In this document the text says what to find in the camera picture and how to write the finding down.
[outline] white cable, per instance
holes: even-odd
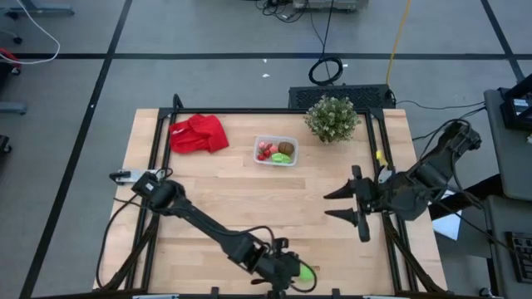
[[[13,63],[18,63],[18,64],[22,64],[22,65],[31,65],[31,64],[38,64],[38,63],[44,63],[44,62],[49,62],[49,61],[52,61],[54,59],[56,59],[57,57],[57,54],[59,54],[59,50],[61,50],[61,44],[57,41],[57,39],[55,37],[52,36],[52,34],[48,33],[46,30],[44,30],[41,26],[39,26],[39,24],[37,24],[37,22],[35,22],[35,20],[33,20],[32,16],[30,16],[30,13],[27,12],[26,8],[24,7],[24,5],[20,2],[20,0],[17,0],[18,2],[18,5],[20,5],[20,7],[22,7],[22,10],[24,10],[24,12],[27,14],[27,17],[30,19],[30,21],[33,22],[33,24],[35,24],[35,26],[37,26],[37,28],[41,29],[42,32],[44,32],[46,35],[48,35],[54,42],[56,42],[57,44],[57,51],[56,51],[56,54],[53,55],[52,58],[48,58],[48,59],[45,59],[45,60],[41,60],[41,61],[14,61],[12,59],[9,59],[7,57],[5,57],[4,55],[2,55],[2,53],[0,53],[0,57],[7,60],[7,61],[10,61],[10,62],[13,62]]]

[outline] wooden tabletop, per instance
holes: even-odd
[[[157,110],[138,110],[124,160],[125,169],[145,169],[155,131]],[[353,199],[324,200],[323,195],[343,186],[352,176],[351,165],[358,164],[364,176],[373,177],[372,158],[364,120],[348,142],[324,145],[303,122],[302,115],[217,115],[229,140],[229,148],[214,154],[194,152],[171,154],[170,178],[185,186],[195,206],[228,229],[243,230],[268,225],[276,238],[290,240],[290,250],[314,268],[318,287],[313,294],[393,294],[381,216],[367,221],[372,240],[361,243],[349,223],[326,216],[328,209],[351,208]],[[416,162],[404,110],[385,110],[392,157],[398,170]],[[178,115],[177,121],[190,115]],[[168,124],[163,129],[158,165]],[[378,124],[374,122],[381,146]],[[281,135],[299,142],[298,163],[294,167],[256,164],[253,160],[257,135]],[[128,199],[130,185],[120,186],[116,197]],[[122,203],[115,203],[113,212]],[[103,282],[108,282],[131,250],[138,208],[130,206],[116,218],[107,239],[101,265]],[[446,288],[436,239],[428,210],[416,221],[406,223],[411,250],[434,281]],[[268,239],[265,232],[254,233]],[[397,252],[401,272],[404,262]],[[135,285],[140,285],[145,258],[137,266]],[[252,286],[252,277],[236,267],[219,245],[185,220],[162,217],[158,232],[150,292],[209,293],[219,287],[223,294],[262,294],[270,285]],[[406,276],[402,275],[407,289]],[[310,282],[296,281],[300,288]]]

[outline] table leg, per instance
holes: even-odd
[[[466,188],[465,191],[475,195],[480,200],[484,200],[489,195],[504,195],[502,183],[500,181],[500,174],[496,174],[479,182],[478,184]],[[442,199],[440,202],[453,212],[458,212],[471,206],[471,203],[469,200],[467,200],[467,197],[464,194],[454,194]],[[429,206],[429,212],[431,213],[432,220],[436,220],[451,214],[439,204],[431,204]]]
[[[35,4],[32,0],[21,0],[22,4],[26,7],[27,11],[32,15],[32,17],[38,16],[59,16],[67,15],[71,16],[74,14],[72,6],[68,4]],[[7,13],[11,18],[16,19],[18,16],[24,16],[26,13],[21,7],[8,7]]]

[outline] potted plant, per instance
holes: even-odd
[[[325,95],[307,111],[304,119],[313,135],[324,144],[350,140],[358,123],[349,98],[337,99]]]

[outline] gray floor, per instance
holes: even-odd
[[[63,53],[106,53],[124,0],[70,0],[73,17],[38,18],[62,44]],[[406,0],[371,0],[353,14],[335,13],[328,51],[389,53]],[[528,0],[490,0],[515,53],[532,53],[527,34]],[[324,32],[326,13],[314,13]],[[0,27],[20,33],[18,53],[48,53],[54,44],[26,18],[0,19]],[[252,2],[133,0],[117,53],[269,53],[320,52],[306,14],[294,24],[264,17]],[[480,1],[413,0],[398,47],[400,53],[502,54],[503,50]],[[74,140],[91,98],[103,60],[66,60],[26,66],[2,91],[2,100],[28,103],[24,116],[0,115],[0,134],[12,138],[13,152],[0,176],[0,293],[14,298],[22,288],[57,194]],[[81,158],[73,175],[56,233],[34,296],[86,292],[92,287],[97,251],[109,218],[116,186],[107,175],[121,167],[131,122],[138,108],[170,105],[179,93],[188,107],[286,107],[290,86],[310,86],[315,60],[114,60],[107,74]],[[338,83],[383,83],[386,60],[344,60]],[[525,74],[532,61],[519,61]],[[391,87],[398,100],[422,105],[464,105],[482,101],[485,89],[512,86],[508,61],[395,61]],[[469,109],[406,109],[412,136],[424,135]],[[490,129],[485,112],[470,122],[483,139],[480,150],[458,164],[465,186],[495,174]],[[416,142],[421,153],[424,141]],[[465,216],[482,224],[479,211]],[[483,237],[462,227],[458,242],[438,237],[449,288],[476,294],[489,285]]]

